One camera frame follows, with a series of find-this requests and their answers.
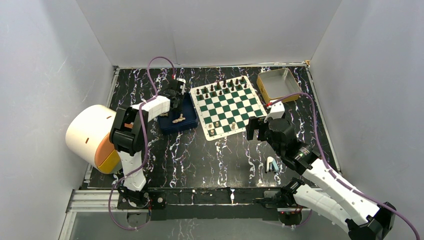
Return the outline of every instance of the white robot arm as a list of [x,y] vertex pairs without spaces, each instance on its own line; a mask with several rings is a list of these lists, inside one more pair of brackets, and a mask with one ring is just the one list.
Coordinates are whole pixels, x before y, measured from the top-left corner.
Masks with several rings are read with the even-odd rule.
[[[253,139],[254,131],[259,130],[258,140],[267,141],[287,167],[315,183],[329,197],[293,178],[271,199],[264,199],[264,203],[308,207],[337,224],[353,240],[383,239],[392,229],[394,214],[341,185],[337,180],[357,190],[341,175],[328,169],[311,146],[297,140],[294,127],[284,119],[284,113],[283,104],[278,102],[272,105],[267,116],[251,117],[246,126],[247,139]],[[388,202],[384,204],[395,209]]]
[[[182,101],[185,93],[186,80],[182,78],[172,79],[169,88],[159,93],[155,99],[142,106],[144,125],[157,116],[170,110],[181,111]],[[143,169],[129,175],[142,165],[142,150],[146,144],[143,139],[141,119],[139,117],[140,104],[130,107],[120,106],[116,111],[109,140],[113,143],[115,150],[121,159],[123,174],[126,176],[123,182],[126,194],[135,200],[140,199],[139,192],[146,184]]]

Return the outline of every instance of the chessboard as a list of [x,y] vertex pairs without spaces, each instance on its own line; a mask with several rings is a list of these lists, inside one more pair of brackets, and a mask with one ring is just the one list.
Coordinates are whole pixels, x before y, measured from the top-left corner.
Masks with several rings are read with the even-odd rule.
[[190,95],[208,141],[244,132],[249,117],[267,114],[247,76],[194,87]]

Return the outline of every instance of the white wall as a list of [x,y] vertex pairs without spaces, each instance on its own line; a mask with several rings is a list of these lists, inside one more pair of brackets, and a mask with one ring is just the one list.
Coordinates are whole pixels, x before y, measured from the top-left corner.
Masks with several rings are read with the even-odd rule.
[[[424,234],[424,2],[343,0],[311,61],[345,177]],[[415,239],[396,218],[389,240]]]
[[75,0],[2,0],[0,66],[0,239],[58,239],[87,167],[65,132],[112,65]]
[[77,2],[113,65],[143,67],[309,60],[341,0]]

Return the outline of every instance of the black metal bracket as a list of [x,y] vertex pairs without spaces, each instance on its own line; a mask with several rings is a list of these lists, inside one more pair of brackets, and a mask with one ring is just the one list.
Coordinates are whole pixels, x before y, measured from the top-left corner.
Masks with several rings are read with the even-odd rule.
[[[119,106],[116,110],[109,141],[118,152],[124,151],[130,156],[134,156],[135,153],[142,150],[144,138],[138,114],[139,110],[131,106]],[[147,127],[149,113],[142,111],[142,114],[144,125]]]
[[[389,202],[385,205],[396,210]],[[381,240],[392,230],[395,222],[395,214],[390,210],[378,206],[380,210],[374,216],[368,216],[368,223],[357,225],[352,219],[346,219],[347,227],[349,228],[349,237],[352,240]]]

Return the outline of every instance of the black marble surface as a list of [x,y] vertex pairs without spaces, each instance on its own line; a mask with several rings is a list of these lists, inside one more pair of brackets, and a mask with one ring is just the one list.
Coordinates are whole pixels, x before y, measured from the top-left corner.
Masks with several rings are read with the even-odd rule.
[[[187,81],[186,90],[193,87],[246,75],[256,93],[264,100],[256,84],[258,73],[282,67],[202,67],[177,68],[176,75]],[[289,66],[303,92],[314,97],[305,66]],[[152,69],[151,76],[160,91],[166,88],[171,68]],[[121,69],[114,87],[110,108],[132,105],[152,96],[153,88],[146,69]],[[286,105],[287,118],[295,125],[297,137],[315,146],[312,108],[307,98],[301,97]],[[335,168],[333,154],[317,113],[318,131],[326,159]],[[149,161],[144,167],[149,188],[221,188],[221,187],[277,187],[287,184],[299,175],[288,169],[266,142],[246,140],[246,132],[214,141],[206,141],[199,124],[196,129],[162,135],[157,120],[149,123]],[[265,173],[265,161],[272,156],[277,160],[279,172]],[[115,174],[105,175],[93,169],[88,188],[111,188]]]

